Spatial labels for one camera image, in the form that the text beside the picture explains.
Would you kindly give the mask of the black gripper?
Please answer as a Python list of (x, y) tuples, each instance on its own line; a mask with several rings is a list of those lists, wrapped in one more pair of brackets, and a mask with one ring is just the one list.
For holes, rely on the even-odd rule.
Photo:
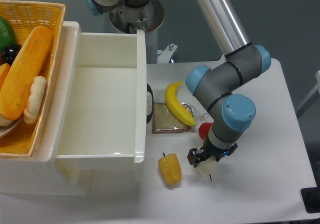
[(204, 140), (202, 148), (192, 148), (189, 150), (187, 159), (190, 165), (197, 168), (201, 162), (207, 161), (211, 157), (214, 157), (219, 162), (225, 156), (232, 155), (237, 148), (236, 142), (229, 149), (221, 149), (214, 146), (209, 140)]

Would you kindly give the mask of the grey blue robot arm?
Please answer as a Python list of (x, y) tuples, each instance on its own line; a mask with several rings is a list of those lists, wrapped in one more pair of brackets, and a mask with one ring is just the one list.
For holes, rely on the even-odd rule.
[[(85, 0), (94, 15), (109, 14), (112, 25), (120, 32), (138, 30), (153, 33), (164, 20), (158, 0)], [(192, 148), (189, 163), (196, 167), (213, 157), (217, 161), (231, 155), (237, 140), (256, 115), (253, 101), (234, 91), (271, 66), (271, 56), (261, 45), (247, 37), (229, 0), (197, 0), (206, 21), (225, 57), (214, 69), (207, 65), (194, 68), (185, 85), (213, 118), (213, 125), (201, 148)]]

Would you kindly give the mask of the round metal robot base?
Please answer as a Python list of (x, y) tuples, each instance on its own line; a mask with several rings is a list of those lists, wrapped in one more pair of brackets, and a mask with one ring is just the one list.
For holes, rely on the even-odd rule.
[(111, 24), (121, 33), (135, 34), (137, 30), (150, 33), (163, 23), (165, 11), (158, 0), (149, 2), (138, 8), (121, 5), (109, 12)]

